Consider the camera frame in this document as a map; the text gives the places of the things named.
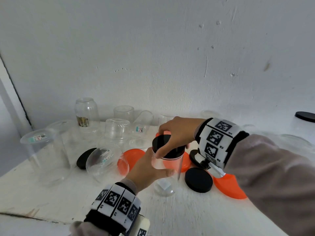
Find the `right hand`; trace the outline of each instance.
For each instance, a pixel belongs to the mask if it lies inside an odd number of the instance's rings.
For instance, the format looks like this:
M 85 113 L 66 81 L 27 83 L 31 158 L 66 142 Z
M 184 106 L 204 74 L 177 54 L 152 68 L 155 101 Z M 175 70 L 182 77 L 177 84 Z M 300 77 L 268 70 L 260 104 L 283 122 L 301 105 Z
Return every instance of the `right hand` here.
M 163 135 L 164 131 L 171 132 L 168 143 L 161 147 L 155 154 L 156 158 L 162 158 L 176 147 L 185 146 L 195 140 L 196 128 L 206 119 L 174 117 L 160 126 L 158 132 Z

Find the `human hand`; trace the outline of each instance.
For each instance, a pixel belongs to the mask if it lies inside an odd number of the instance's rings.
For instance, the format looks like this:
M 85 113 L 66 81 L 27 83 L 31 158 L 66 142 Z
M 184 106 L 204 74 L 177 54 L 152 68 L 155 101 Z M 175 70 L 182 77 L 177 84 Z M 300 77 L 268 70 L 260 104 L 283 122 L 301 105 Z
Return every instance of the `human hand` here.
M 159 134 L 162 135 L 164 131 L 170 131 L 171 138 L 156 152 L 155 157 L 162 158 L 176 147 L 193 142 L 196 128 L 204 121 L 205 119 L 199 118 L 174 117 L 171 121 L 162 124 L 158 130 Z
M 153 157 L 153 151 L 150 147 L 126 176 L 127 179 L 131 180 L 136 185 L 138 192 L 149 187 L 154 181 L 160 178 L 170 177 L 176 172 L 173 169 L 155 169 L 152 166 Z

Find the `left hand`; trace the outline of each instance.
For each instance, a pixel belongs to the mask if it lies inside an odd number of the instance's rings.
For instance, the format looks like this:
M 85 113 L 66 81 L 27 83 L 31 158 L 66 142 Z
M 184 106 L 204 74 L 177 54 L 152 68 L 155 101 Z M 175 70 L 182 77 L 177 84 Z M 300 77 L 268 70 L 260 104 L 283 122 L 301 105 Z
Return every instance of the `left hand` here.
M 176 172 L 173 169 L 155 169 L 152 166 L 153 157 L 153 151 L 150 147 L 144 156 L 136 162 L 132 170 L 126 176 L 127 179 L 135 183 L 138 192 L 149 187 L 156 180 L 170 177 Z

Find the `white table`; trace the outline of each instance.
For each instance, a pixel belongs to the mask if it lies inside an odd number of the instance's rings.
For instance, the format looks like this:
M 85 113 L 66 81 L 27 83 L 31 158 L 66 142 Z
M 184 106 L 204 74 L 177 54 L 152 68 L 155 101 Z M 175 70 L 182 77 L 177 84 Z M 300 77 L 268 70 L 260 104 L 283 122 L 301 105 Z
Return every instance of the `white table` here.
M 157 130 L 150 127 L 147 137 L 152 140 Z M 197 147 L 193 142 L 187 152 Z M 208 193 L 196 193 L 187 187 L 184 175 L 179 180 L 180 189 L 171 197 L 160 197 L 153 185 L 139 193 L 141 214 L 151 221 L 149 235 L 286 235 L 248 199 L 229 198 L 215 185 Z M 82 221 L 101 189 L 77 167 L 61 184 L 41 186 L 25 161 L 0 178 L 0 213 L 59 223 Z

